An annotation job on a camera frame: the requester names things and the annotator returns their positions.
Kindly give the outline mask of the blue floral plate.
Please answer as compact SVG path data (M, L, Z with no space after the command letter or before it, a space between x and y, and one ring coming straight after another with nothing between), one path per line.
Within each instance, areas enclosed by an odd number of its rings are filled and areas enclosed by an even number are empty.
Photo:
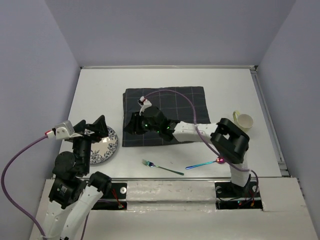
M104 137L100 142L91 145L90 164L98 165L107 162L117 151L118 135L109 126L107 126L108 137Z

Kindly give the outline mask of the iridescent fork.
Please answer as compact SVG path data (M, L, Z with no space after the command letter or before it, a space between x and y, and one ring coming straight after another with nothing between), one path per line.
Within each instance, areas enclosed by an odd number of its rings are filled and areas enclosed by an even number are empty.
M145 160L145 159L143 159L141 162L142 162L142 164L144 164L145 166L150 167L150 168L162 169L162 170L165 170L165 171L168 171L168 172L171 172L171 173L175 173L175 174L180 175L180 176L184 176L185 175L183 172L171 170L171 169L156 165L153 162Z

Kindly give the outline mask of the dark plaid cloth napkin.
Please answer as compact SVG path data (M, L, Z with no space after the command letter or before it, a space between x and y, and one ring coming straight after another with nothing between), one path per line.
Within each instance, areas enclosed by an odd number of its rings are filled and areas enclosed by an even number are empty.
M167 87L166 90L157 92L156 88L127 88L123 93L123 126L131 119L132 113L140 110L138 100L145 96L152 105L158 107L168 119L181 120L186 123L194 122L192 103L196 112L198 124L209 124L210 117L206 104L205 91L202 86ZM176 145L172 140L164 141L155 132L147 132L144 135L131 135L122 133L123 147L153 147Z

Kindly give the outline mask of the cream yellow mug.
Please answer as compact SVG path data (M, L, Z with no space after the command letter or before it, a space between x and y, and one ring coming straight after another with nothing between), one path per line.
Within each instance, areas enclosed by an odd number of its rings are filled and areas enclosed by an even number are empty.
M245 133L247 133L254 125L253 118L248 114L240 113L235 110L232 113L232 117L234 124Z

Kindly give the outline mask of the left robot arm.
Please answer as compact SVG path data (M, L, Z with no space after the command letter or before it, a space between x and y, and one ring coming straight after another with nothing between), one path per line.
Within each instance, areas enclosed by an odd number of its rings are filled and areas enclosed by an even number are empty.
M44 240L73 240L92 207L110 194L111 178L102 172L82 178L90 172L91 146L108 137L105 116L93 123L67 120L47 131L47 138L72 143L71 151L57 155L52 170L55 179L48 196L48 208L40 237Z

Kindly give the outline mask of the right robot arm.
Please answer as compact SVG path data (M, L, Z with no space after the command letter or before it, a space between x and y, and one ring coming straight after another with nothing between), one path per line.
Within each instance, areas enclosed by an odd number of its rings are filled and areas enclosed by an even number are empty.
M242 196L249 189L251 175L245 154L249 149L250 137L227 118L221 118L216 124L187 123L169 119L158 107L150 106L132 113L124 131L131 135L155 132L167 142L203 142L229 164L231 192Z

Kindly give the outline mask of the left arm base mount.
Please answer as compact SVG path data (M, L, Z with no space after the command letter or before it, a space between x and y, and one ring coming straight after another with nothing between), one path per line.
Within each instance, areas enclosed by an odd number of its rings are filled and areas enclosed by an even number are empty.
M127 209L126 182L112 182L111 189L104 194L93 206L93 210L122 211Z

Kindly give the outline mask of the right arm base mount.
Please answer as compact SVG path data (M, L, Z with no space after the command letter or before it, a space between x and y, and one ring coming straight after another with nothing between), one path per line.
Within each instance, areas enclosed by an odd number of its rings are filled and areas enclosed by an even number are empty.
M230 181L215 183L217 210L262 210L263 204L255 181L246 187L239 187Z

